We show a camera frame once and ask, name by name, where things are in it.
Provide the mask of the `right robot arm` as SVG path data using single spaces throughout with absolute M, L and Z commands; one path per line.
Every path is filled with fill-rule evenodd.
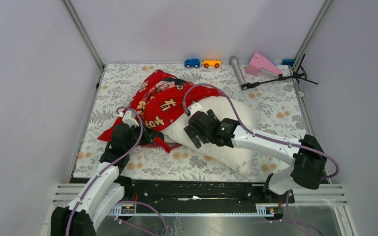
M 243 148 L 286 163 L 286 169 L 270 174 L 264 184 L 263 198 L 271 203 L 291 189 L 318 189 L 324 176 L 327 158 L 315 137 L 310 135 L 296 139 L 267 134 L 238 120 L 219 120 L 212 110 L 192 113 L 184 131 L 196 148 L 201 148 L 203 144 Z

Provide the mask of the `red cartoon print pillowcase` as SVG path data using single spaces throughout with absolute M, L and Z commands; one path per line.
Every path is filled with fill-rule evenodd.
M 193 86 L 190 81 L 156 70 L 144 80 L 129 107 L 140 115 L 148 128 L 162 131 L 184 113 L 183 101 L 188 107 L 191 102 L 221 95 L 215 88 L 198 86 L 184 99 L 185 93 Z

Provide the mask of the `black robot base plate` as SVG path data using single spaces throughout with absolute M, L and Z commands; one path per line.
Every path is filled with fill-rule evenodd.
M 264 187 L 262 182 L 208 182 L 177 180 L 131 179 L 130 194 L 123 201 L 134 206 L 145 206 L 156 210 L 158 206 L 220 206 L 235 204 L 279 204 L 294 203 L 293 193 L 276 195 Z

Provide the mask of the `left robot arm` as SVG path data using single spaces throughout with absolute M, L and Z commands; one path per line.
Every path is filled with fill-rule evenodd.
M 144 125 L 116 125 L 93 176 L 67 206 L 58 206 L 52 212 L 50 235 L 96 235 L 114 205 L 132 198 L 130 178 L 120 176 L 130 153 L 138 145 L 150 144 L 157 136 L 157 131 Z

